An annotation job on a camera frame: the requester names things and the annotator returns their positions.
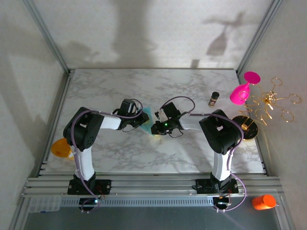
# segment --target pink wine glass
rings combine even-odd
[[[237,86],[230,94],[230,100],[234,104],[244,104],[249,97],[249,84],[258,84],[261,81],[260,76],[252,71],[244,74],[244,79],[247,81],[246,84]]]

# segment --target marble tabletop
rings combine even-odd
[[[237,85],[234,70],[77,69],[53,142],[63,137],[64,127],[81,106],[112,112],[125,98],[136,98],[144,107],[150,107],[153,122],[157,120],[154,112],[168,99],[179,95],[195,101],[195,113],[222,109],[233,118],[243,108],[229,100],[230,92]],[[215,107],[210,108],[208,101],[213,91],[218,91],[220,97]],[[173,102],[181,112],[193,106],[186,99]],[[213,167],[213,150],[203,132],[196,130],[184,130],[179,138],[152,136],[141,128],[129,133],[100,130],[92,148],[92,158],[95,171],[104,173],[198,173],[211,172]],[[74,168],[74,161],[49,155],[46,171],[74,171]],[[232,171],[263,172],[254,140],[243,142],[237,148]]]

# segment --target white wall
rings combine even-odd
[[[283,86],[279,96],[296,93],[301,104],[280,101],[279,105],[295,115],[292,123],[284,122],[275,109],[273,120],[262,130],[262,145],[267,145],[265,162],[281,179],[286,199],[298,230],[307,228],[307,1],[284,0],[252,56],[245,71],[256,71],[261,85],[269,90],[271,78],[279,77]]]
[[[72,69],[236,68],[271,0],[34,2]]]
[[[41,157],[62,70],[21,0],[0,7],[0,229]]]

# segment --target orange bottle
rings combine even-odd
[[[252,200],[253,207],[256,210],[264,210],[276,206],[276,200],[272,195],[262,195]]]
[[[57,157],[68,158],[73,160],[73,152],[69,144],[67,144],[67,140],[62,138],[51,146],[51,152]]]

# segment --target gray floor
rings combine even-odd
[[[275,210],[256,211],[251,200],[218,214],[212,207],[106,207],[91,214],[61,208],[31,213],[25,230],[279,230]]]

